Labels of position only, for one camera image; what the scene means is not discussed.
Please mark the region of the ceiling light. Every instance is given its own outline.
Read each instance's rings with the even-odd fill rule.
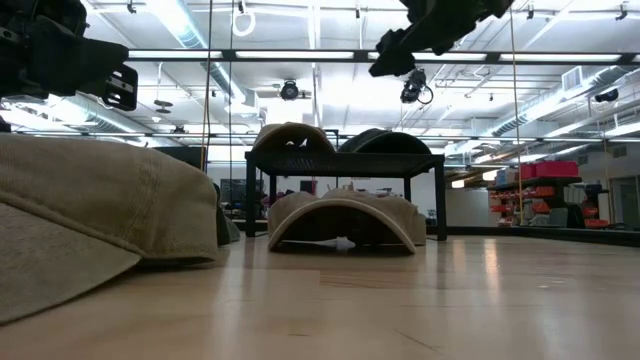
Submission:
[[[482,180],[484,181],[493,181],[498,176],[498,170],[489,171],[482,174]]]
[[[521,155],[520,156],[520,162],[521,163],[532,162],[532,161],[536,161],[538,159],[542,159],[543,157],[547,157],[547,156],[549,156],[549,154]],[[515,158],[509,160],[509,162],[517,163],[518,162],[518,158],[515,157]]]
[[[611,139],[609,141],[610,142],[618,142],[618,143],[636,143],[636,142],[640,142],[640,139],[638,139],[638,138],[615,138],[615,139]]]
[[[571,124],[571,125],[563,126],[563,127],[559,128],[557,130],[553,130],[552,132],[548,133],[547,137],[554,137],[554,136],[564,135],[564,134],[572,132],[575,129],[580,128],[581,126],[583,126],[583,125],[581,125],[579,123],[574,123],[574,124]]]
[[[207,60],[207,50],[129,50],[129,59]],[[222,58],[222,52],[211,51],[212,59]]]
[[[580,150],[580,149],[582,149],[582,148],[584,148],[584,147],[586,147],[586,146],[587,146],[587,145],[574,146],[574,147],[571,147],[571,148],[568,148],[568,149],[565,149],[565,150],[558,151],[558,152],[556,153],[556,155],[567,155],[567,154],[571,154],[572,152],[577,151],[577,150]]]
[[[618,61],[619,54],[504,54],[500,61],[557,61],[557,62],[610,62]]]
[[[370,52],[367,54],[367,57],[369,60],[377,60],[380,57],[380,54],[377,52]],[[438,56],[434,53],[424,52],[413,53],[413,57],[416,60],[422,61],[484,61],[487,58],[487,54],[450,52]]]
[[[577,138],[543,138],[544,141],[548,142],[582,142],[582,143],[596,143],[601,142],[602,139],[577,139]]]
[[[629,133],[634,133],[636,131],[640,131],[640,122],[618,126],[617,128],[615,128],[613,130],[607,131],[605,133],[605,136],[606,137],[614,137],[614,136],[620,136],[620,135],[625,135],[625,134],[629,134]]]
[[[487,154],[487,155],[482,155],[482,156],[478,157],[478,158],[474,161],[474,163],[475,163],[475,164],[480,164],[480,163],[487,162],[487,161],[491,161],[491,160],[493,160],[493,155],[491,155],[491,154]]]
[[[464,180],[458,180],[451,183],[451,187],[454,189],[462,189],[464,187]]]
[[[240,59],[353,59],[353,51],[236,51]]]
[[[462,133],[462,129],[431,128],[427,130],[425,135],[426,136],[457,136],[457,135],[460,135],[461,133]]]

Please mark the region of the white wall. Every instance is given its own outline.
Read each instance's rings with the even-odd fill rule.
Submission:
[[[445,193],[448,226],[497,226],[491,219],[487,190],[448,189]]]

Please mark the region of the fluorescent light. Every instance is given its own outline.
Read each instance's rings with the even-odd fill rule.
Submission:
[[[353,59],[353,51],[236,51],[240,59]]]
[[[40,135],[40,136],[82,136],[79,132],[64,132],[64,131],[17,131],[17,133],[25,135]]]
[[[487,155],[482,155],[482,156],[478,157],[476,159],[476,161],[474,161],[474,163],[475,164],[480,164],[480,163],[487,162],[487,161],[490,161],[490,160],[493,160],[493,156],[490,155],[490,154],[487,154]]]
[[[504,142],[515,142],[515,141],[520,141],[521,143],[523,142],[531,142],[531,141],[536,141],[535,138],[517,138],[517,137],[481,137],[478,138],[478,141],[482,141],[482,142],[489,142],[489,141],[504,141]]]
[[[425,135],[426,136],[458,136],[462,133],[462,129],[450,129],[450,128],[431,128]]]
[[[380,57],[380,54],[377,52],[370,52],[367,54],[367,57],[369,60],[377,60]],[[413,53],[413,57],[416,60],[422,61],[484,61],[487,58],[487,54],[450,52],[438,56],[434,53],[420,52]]]
[[[618,61],[619,54],[504,54],[500,55],[500,61],[558,61],[558,62],[609,62]]]
[[[70,133],[76,132],[76,130],[68,128],[60,123],[30,114],[19,107],[13,107],[11,110],[2,110],[0,111],[0,115],[2,115],[6,122],[24,127],[25,129],[54,132],[69,131]]]
[[[635,143],[635,142],[640,142],[640,139],[638,138],[615,138],[615,139],[611,139],[609,140],[610,142],[621,142],[621,143]]]
[[[482,180],[484,181],[493,181],[498,176],[498,170],[489,171],[482,174]]]
[[[416,136],[420,140],[432,140],[432,141],[465,141],[471,140],[469,136]]]
[[[520,156],[520,162],[521,163],[525,163],[525,162],[536,161],[538,159],[542,159],[543,157],[547,157],[547,156],[549,156],[549,154],[521,155]],[[515,158],[511,159],[509,162],[517,163],[518,162],[518,158],[515,157]]]
[[[618,126],[617,128],[615,128],[613,130],[607,131],[605,133],[605,136],[614,137],[614,136],[620,136],[620,135],[625,135],[625,134],[629,134],[629,133],[634,133],[636,131],[640,131],[640,122]]]
[[[544,141],[548,142],[581,142],[581,143],[596,143],[602,142],[602,139],[576,139],[576,138],[544,138]]]
[[[571,148],[568,148],[568,149],[565,149],[565,150],[562,150],[562,151],[558,151],[558,152],[556,153],[556,155],[567,155],[567,154],[571,154],[572,152],[577,151],[577,150],[580,150],[580,149],[584,148],[585,146],[587,146],[587,145],[574,146],[574,147],[571,147]]]
[[[575,129],[578,129],[580,127],[582,127],[584,125],[580,125],[579,123],[574,123],[571,125],[567,125],[567,126],[563,126],[559,129],[553,130],[552,132],[548,133],[546,137],[554,137],[554,136],[559,136],[559,135],[564,135],[566,133],[570,133]]]
[[[454,189],[462,189],[464,187],[464,180],[458,180],[451,183],[451,187]]]
[[[189,59],[189,60],[206,60],[209,52],[207,50],[129,50],[129,59]],[[212,51],[211,58],[219,59],[222,52]]]

